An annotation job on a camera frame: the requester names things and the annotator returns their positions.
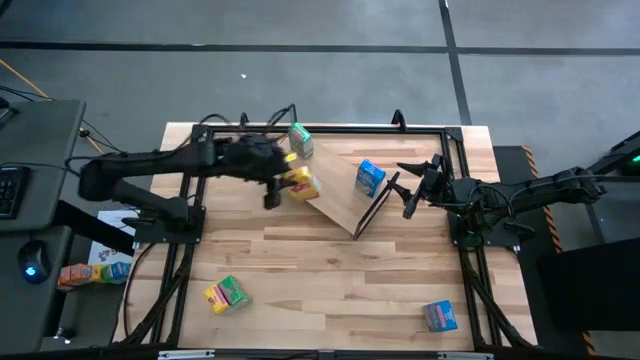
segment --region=wooden board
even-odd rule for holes
[[[163,148],[178,145],[190,129],[191,124],[168,124]],[[463,133],[471,175],[498,181],[488,129],[463,127]],[[428,135],[318,134],[314,141],[353,166],[368,158],[388,174],[400,171],[399,183],[411,189],[419,178],[395,163],[422,162],[442,151],[439,140]],[[156,176],[152,190],[175,196],[180,179]],[[472,349],[460,262],[450,246],[443,210],[421,204],[413,219],[405,220],[402,201],[391,195],[359,240],[352,241],[309,204],[283,196],[280,207],[265,211],[262,186],[235,179],[210,179],[207,184],[205,234],[194,256],[180,347]],[[166,249],[156,246],[139,267],[129,298],[131,327],[157,297]],[[516,258],[504,249],[486,252],[496,302],[535,343]],[[214,315],[202,291],[228,274],[240,279],[254,303],[235,314]],[[459,329],[427,332],[420,307],[445,299],[454,304]],[[478,309],[489,339],[486,311],[482,305]],[[120,323],[114,340],[121,338]]]
[[[332,149],[323,145],[322,137],[315,139],[313,155],[308,159],[301,156],[292,163],[292,168],[307,166],[320,182],[320,197],[308,203],[342,226],[352,236],[356,233],[358,222],[373,204],[373,199],[354,186],[358,165],[336,155]],[[289,141],[283,147],[291,151]]]

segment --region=black desk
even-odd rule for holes
[[[64,167],[65,159],[73,153],[85,104],[43,101],[14,106],[20,114],[0,129],[0,163],[15,161]],[[43,336],[53,335],[64,302],[64,293],[56,290],[57,274],[67,265],[74,234],[133,254],[130,235],[59,199],[66,171],[28,166],[31,173],[17,219],[0,221],[2,354],[38,351]],[[52,265],[52,275],[38,285],[24,280],[17,263],[18,250],[31,239],[46,243]]]

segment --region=yellow box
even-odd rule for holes
[[[283,178],[297,182],[289,188],[289,194],[297,200],[311,200],[320,196],[320,182],[306,166],[284,173]]]
[[[104,282],[102,268],[104,268],[104,265],[91,265],[91,282]]]
[[[209,304],[211,304],[211,309],[213,309],[215,314],[222,314],[230,307],[227,299],[222,295],[222,291],[218,287],[218,284],[213,284],[206,288],[204,290],[204,296]]]

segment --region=blue box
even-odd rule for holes
[[[458,328],[449,300],[427,304],[422,307],[422,312],[427,317],[427,327],[431,332],[443,332]]]
[[[380,170],[371,161],[365,159],[358,168],[356,188],[372,198],[376,195],[378,186],[386,175],[385,171]]]

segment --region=green box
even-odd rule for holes
[[[295,123],[289,127],[289,144],[291,150],[305,159],[313,155],[313,143],[311,134],[300,123]]]
[[[240,286],[240,282],[235,277],[229,275],[218,283],[218,287],[222,290],[222,294],[231,305],[231,308],[240,308],[249,303],[252,299],[246,291]]]

